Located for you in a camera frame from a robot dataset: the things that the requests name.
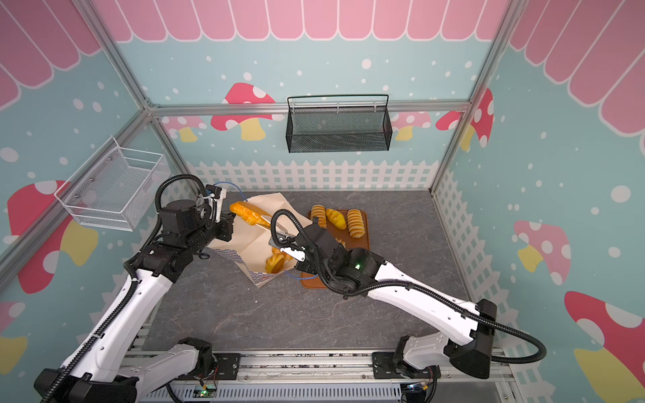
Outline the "yellow fake bread roll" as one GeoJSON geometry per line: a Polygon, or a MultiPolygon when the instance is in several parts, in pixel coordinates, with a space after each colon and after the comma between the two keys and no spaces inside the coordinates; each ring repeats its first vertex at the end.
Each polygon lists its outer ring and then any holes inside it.
{"type": "Polygon", "coordinates": [[[347,230],[351,238],[363,238],[366,235],[366,222],[363,213],[358,209],[347,211],[347,230]]]}

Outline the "yellow fake croissant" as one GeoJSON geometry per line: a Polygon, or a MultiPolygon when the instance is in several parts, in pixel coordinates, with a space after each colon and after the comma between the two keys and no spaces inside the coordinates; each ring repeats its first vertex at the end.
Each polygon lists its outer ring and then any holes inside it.
{"type": "Polygon", "coordinates": [[[341,212],[334,210],[332,208],[328,208],[326,210],[326,217],[328,222],[334,225],[334,227],[337,228],[338,230],[346,230],[347,222],[344,215],[341,212]]]}

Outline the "ridged yellow fake bread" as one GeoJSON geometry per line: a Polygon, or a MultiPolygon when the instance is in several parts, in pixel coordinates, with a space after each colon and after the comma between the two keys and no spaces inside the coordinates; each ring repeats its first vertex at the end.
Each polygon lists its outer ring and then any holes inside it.
{"type": "Polygon", "coordinates": [[[321,228],[327,228],[327,212],[323,205],[316,204],[312,206],[310,217],[312,221],[317,220],[317,225],[321,228]]]}

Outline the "long striped fake baguette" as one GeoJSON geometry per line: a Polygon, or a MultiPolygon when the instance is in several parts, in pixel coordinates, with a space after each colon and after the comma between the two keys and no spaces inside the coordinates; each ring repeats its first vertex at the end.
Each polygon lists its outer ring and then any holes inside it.
{"type": "Polygon", "coordinates": [[[250,226],[270,229],[271,215],[262,208],[248,201],[237,201],[230,206],[230,211],[250,226]]]}

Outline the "white steel kitchen tongs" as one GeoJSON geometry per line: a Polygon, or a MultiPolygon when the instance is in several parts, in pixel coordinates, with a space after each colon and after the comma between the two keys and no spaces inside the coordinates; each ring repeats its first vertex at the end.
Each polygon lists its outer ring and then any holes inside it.
{"type": "Polygon", "coordinates": [[[280,223],[273,225],[270,222],[262,221],[258,226],[270,233],[269,245],[272,248],[280,251],[292,250],[293,236],[280,223]]]}

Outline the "checkered paper bag blue handles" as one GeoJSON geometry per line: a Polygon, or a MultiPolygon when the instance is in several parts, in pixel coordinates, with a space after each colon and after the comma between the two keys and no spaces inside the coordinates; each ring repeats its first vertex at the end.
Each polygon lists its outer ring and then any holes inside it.
{"type": "MultiPolygon", "coordinates": [[[[271,216],[278,210],[286,209],[294,214],[302,226],[307,227],[312,221],[302,216],[281,193],[252,196],[249,202],[261,208],[271,216]]],[[[232,260],[256,287],[260,288],[274,280],[282,272],[291,270],[297,261],[289,260],[276,273],[265,270],[265,262],[272,257],[270,246],[270,231],[259,226],[250,226],[242,218],[233,220],[233,236],[228,242],[213,240],[208,245],[208,251],[213,250],[226,259],[232,260]]]]}

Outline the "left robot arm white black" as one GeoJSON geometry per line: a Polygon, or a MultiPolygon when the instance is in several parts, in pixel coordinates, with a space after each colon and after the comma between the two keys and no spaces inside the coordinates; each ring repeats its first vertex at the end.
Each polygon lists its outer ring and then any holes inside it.
{"type": "Polygon", "coordinates": [[[58,369],[43,369],[34,388],[43,402],[137,402],[189,375],[198,379],[218,369],[209,342],[184,338],[169,351],[134,369],[121,368],[145,320],[205,248],[233,235],[233,213],[222,210],[225,189],[190,174],[160,184],[157,221],[141,249],[124,262],[128,277],[82,345],[58,369]]]}

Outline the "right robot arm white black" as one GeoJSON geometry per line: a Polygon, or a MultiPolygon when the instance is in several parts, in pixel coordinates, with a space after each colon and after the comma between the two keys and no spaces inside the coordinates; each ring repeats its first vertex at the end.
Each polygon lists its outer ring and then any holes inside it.
{"type": "Polygon", "coordinates": [[[489,300],[474,303],[439,292],[374,252],[346,249],[316,223],[303,226],[286,209],[272,215],[269,229],[270,245],[293,257],[297,270],[316,274],[331,292],[390,304],[434,328],[428,336],[401,338],[394,357],[399,374],[450,364],[468,376],[486,379],[493,363],[533,364],[547,355],[546,346],[534,336],[497,322],[497,305],[489,300]],[[527,356],[495,356],[497,332],[537,350],[527,356]]]}

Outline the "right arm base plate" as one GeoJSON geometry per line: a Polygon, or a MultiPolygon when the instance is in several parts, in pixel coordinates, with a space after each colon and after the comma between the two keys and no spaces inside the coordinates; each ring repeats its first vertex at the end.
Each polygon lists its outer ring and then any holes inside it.
{"type": "Polygon", "coordinates": [[[416,369],[397,358],[395,352],[374,352],[371,357],[375,379],[433,379],[434,372],[438,373],[438,378],[441,377],[438,365],[416,369]]]}

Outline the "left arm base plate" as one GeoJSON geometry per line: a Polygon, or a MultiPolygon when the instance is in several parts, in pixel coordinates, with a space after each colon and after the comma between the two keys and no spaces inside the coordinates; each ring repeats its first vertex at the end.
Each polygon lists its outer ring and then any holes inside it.
{"type": "Polygon", "coordinates": [[[198,359],[198,366],[176,380],[236,380],[241,354],[213,353],[211,359],[198,359]]]}

